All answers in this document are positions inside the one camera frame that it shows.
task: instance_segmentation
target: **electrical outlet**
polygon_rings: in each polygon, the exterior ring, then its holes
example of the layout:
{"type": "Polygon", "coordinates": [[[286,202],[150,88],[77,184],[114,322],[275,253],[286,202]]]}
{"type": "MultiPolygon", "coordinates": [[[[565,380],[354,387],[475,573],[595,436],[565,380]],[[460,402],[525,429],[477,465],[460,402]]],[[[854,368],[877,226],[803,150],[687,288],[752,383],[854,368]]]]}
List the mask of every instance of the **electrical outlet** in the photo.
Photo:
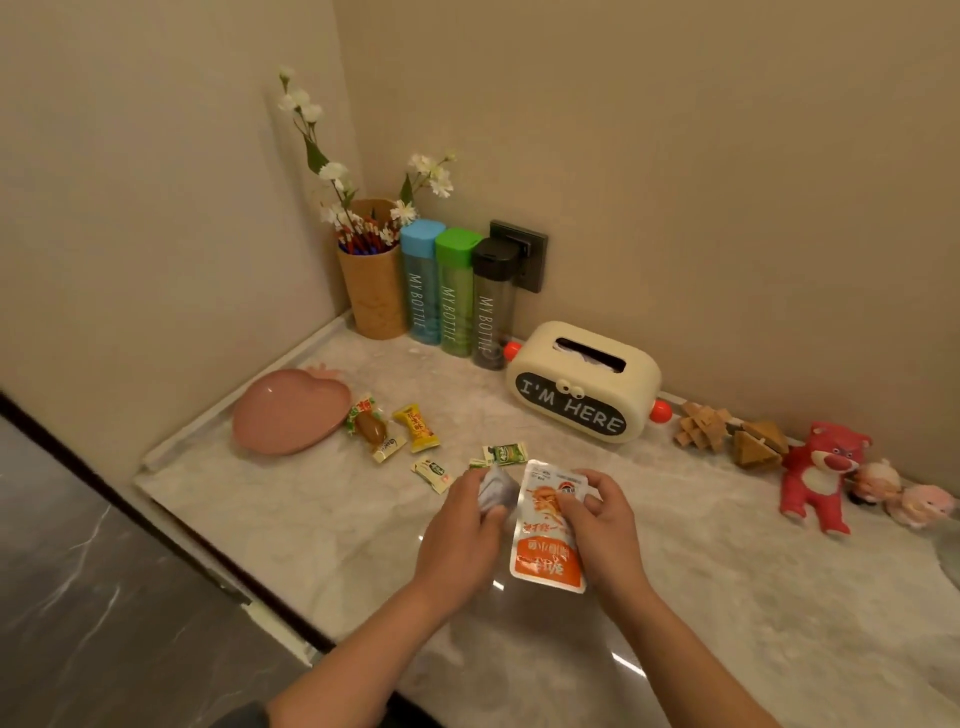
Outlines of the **electrical outlet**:
{"type": "Polygon", "coordinates": [[[532,293],[539,293],[543,287],[547,236],[542,232],[528,231],[519,225],[491,220],[490,237],[513,240],[520,246],[520,270],[514,278],[514,285],[532,293]]]}

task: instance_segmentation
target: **candy wrapper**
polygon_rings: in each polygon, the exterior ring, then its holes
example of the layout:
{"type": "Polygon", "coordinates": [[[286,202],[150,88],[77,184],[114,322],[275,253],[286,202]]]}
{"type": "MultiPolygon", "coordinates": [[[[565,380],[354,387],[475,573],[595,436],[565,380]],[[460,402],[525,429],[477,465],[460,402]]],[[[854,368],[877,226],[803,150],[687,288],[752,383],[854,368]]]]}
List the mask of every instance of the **candy wrapper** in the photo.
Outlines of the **candy wrapper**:
{"type": "Polygon", "coordinates": [[[508,511],[513,511],[519,495],[519,483],[502,468],[491,465],[490,472],[480,483],[480,495],[477,496],[480,513],[487,513],[495,505],[504,505],[508,511]]]}
{"type": "Polygon", "coordinates": [[[406,438],[402,436],[389,436],[387,423],[373,397],[364,397],[350,408],[347,413],[347,432],[359,434],[370,443],[373,459],[377,463],[382,463],[406,443],[406,438]]]}
{"type": "Polygon", "coordinates": [[[439,463],[428,457],[422,457],[411,466],[410,470],[426,480],[438,494],[445,493],[453,482],[450,474],[439,463]]]}
{"type": "Polygon", "coordinates": [[[416,403],[398,409],[394,413],[394,419],[407,425],[407,429],[410,430],[410,437],[413,438],[410,443],[411,452],[435,448],[440,444],[440,438],[426,426],[426,421],[420,413],[420,407],[416,403]]]}
{"type": "Polygon", "coordinates": [[[577,594],[587,589],[573,531],[557,501],[557,493],[570,493],[583,500],[587,487],[582,475],[539,460],[527,463],[510,552],[513,576],[577,594]]]}
{"type": "Polygon", "coordinates": [[[483,457],[487,465],[516,465],[527,461],[527,446],[523,443],[510,445],[486,445],[483,457]]]}

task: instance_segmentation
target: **green leaf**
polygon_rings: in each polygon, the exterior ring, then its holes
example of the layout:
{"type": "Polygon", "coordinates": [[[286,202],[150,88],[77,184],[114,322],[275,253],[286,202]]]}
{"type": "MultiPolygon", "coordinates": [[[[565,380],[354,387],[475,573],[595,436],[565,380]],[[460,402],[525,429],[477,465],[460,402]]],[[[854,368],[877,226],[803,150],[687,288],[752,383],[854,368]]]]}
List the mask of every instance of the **green leaf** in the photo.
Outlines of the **green leaf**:
{"type": "Polygon", "coordinates": [[[410,175],[403,173],[403,188],[400,190],[400,200],[405,205],[410,205],[414,201],[414,186],[410,183],[410,175]]]}
{"type": "Polygon", "coordinates": [[[320,172],[320,168],[329,162],[329,159],[324,157],[324,153],[320,151],[320,147],[306,134],[302,134],[302,136],[303,143],[306,144],[306,165],[310,168],[310,171],[316,175],[320,172]]]}

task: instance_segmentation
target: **plate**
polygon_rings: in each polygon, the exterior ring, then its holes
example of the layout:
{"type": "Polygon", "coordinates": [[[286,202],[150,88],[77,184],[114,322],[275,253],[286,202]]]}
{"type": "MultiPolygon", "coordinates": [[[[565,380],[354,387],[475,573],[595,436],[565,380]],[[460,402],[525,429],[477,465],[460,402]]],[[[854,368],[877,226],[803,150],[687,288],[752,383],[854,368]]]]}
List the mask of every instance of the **plate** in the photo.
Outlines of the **plate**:
{"type": "Polygon", "coordinates": [[[332,434],[351,405],[342,381],[280,369],[251,384],[233,405],[233,439],[264,455],[289,455],[332,434]]]}

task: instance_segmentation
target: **pink bear toy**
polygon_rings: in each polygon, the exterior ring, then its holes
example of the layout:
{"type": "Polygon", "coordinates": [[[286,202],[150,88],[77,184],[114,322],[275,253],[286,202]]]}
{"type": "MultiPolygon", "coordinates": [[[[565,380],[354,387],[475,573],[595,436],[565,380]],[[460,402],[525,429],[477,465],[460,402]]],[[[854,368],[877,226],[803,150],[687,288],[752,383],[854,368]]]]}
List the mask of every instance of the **pink bear toy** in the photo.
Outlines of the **pink bear toy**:
{"type": "Polygon", "coordinates": [[[863,462],[863,449],[873,441],[866,435],[832,423],[813,423],[806,443],[791,448],[783,458],[786,473],[780,485],[780,512],[800,522],[809,503],[829,536],[849,536],[843,522],[841,484],[863,462]]]}
{"type": "Polygon", "coordinates": [[[956,499],[935,485],[914,485],[898,496],[884,501],[890,518],[910,528],[925,528],[947,518],[956,507],[956,499]]]}

